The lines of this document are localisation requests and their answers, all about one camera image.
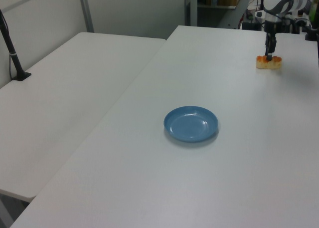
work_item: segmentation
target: plate rim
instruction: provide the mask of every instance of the plate rim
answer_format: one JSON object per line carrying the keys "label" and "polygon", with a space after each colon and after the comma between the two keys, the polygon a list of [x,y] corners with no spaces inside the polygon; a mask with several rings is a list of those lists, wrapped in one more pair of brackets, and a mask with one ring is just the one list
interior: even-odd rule
{"label": "plate rim", "polygon": [[[212,133],[209,134],[207,137],[204,137],[202,139],[199,139],[199,140],[184,140],[184,139],[181,139],[179,137],[176,137],[173,135],[173,133],[170,131],[169,127],[167,127],[167,120],[168,118],[170,117],[170,115],[175,112],[176,110],[179,110],[179,109],[186,109],[186,108],[192,108],[192,109],[199,109],[199,110],[204,110],[206,112],[208,112],[208,114],[210,114],[214,120],[216,120],[216,128],[212,130]],[[171,110],[170,112],[168,112],[164,118],[164,121],[163,121],[163,125],[164,125],[164,128],[165,130],[169,133],[169,135],[179,141],[183,141],[183,142],[188,142],[188,143],[195,143],[195,142],[202,142],[202,141],[205,141],[207,139],[209,139],[210,137],[212,137],[214,134],[216,134],[216,132],[218,131],[218,124],[219,124],[219,121],[218,121],[218,118],[217,116],[210,110],[208,110],[207,108],[204,108],[204,107],[199,107],[199,106],[181,106],[181,107],[177,107],[173,110]]]}

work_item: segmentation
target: white table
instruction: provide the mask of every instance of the white table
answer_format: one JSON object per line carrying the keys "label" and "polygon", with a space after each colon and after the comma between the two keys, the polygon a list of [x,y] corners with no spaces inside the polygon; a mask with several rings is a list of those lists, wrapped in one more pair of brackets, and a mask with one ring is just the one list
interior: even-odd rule
{"label": "white table", "polygon": [[[258,70],[264,40],[179,26],[12,228],[317,228],[317,44],[278,34],[282,69]],[[184,105],[218,136],[167,135]]]}
{"label": "white table", "polygon": [[31,201],[165,40],[80,33],[0,90],[0,193]]}

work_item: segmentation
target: shelf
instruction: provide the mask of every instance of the shelf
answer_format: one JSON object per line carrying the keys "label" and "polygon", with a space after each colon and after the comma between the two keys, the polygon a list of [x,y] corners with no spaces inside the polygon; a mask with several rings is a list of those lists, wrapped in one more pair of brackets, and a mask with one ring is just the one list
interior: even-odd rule
{"label": "shelf", "polygon": [[205,4],[198,4],[197,7],[220,8],[220,9],[235,9],[236,8],[236,6],[205,5]]}

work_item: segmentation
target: blue plate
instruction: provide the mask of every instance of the blue plate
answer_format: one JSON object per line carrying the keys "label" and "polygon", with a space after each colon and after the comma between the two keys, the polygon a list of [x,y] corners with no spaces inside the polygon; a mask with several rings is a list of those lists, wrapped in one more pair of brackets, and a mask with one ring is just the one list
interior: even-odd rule
{"label": "blue plate", "polygon": [[217,117],[202,107],[179,107],[164,119],[168,133],[184,142],[200,142],[212,136],[218,129]]}

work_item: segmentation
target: food item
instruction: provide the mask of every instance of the food item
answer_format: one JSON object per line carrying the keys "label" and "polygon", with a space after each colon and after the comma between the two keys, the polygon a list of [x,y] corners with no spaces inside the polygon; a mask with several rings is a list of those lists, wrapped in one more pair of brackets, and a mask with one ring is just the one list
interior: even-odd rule
{"label": "food item", "polygon": [[266,56],[257,56],[256,67],[261,69],[278,69],[281,68],[281,57],[273,56],[271,61]]}

